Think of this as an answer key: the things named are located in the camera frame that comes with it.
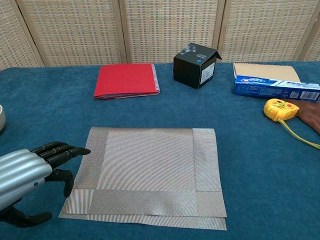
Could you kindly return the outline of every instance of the spiral binding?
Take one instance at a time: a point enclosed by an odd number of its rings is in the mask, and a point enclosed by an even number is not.
[[[155,86],[155,89],[160,92],[160,87],[159,87],[159,83],[158,83],[158,78],[157,78],[157,73],[156,73],[156,68],[155,68],[155,65],[152,64],[152,73],[153,73],[153,80],[154,80],[154,86]]]

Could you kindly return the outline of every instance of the blue and white box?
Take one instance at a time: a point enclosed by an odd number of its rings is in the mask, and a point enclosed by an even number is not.
[[[234,94],[237,95],[311,102],[318,102],[320,97],[320,86],[316,83],[237,75],[236,72],[234,77]]]

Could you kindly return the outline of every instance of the red notebook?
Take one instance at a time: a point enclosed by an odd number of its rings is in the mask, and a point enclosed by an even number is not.
[[[157,95],[160,92],[151,63],[110,64],[100,67],[94,97],[117,99]]]

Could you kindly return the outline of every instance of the gray placemat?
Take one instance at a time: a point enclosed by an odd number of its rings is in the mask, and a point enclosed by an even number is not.
[[[225,229],[213,129],[93,127],[86,147],[60,217]]]

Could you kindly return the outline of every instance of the bowl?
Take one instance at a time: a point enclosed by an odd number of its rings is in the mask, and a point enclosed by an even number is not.
[[[6,115],[4,108],[0,105],[0,131],[4,128],[6,124]]]

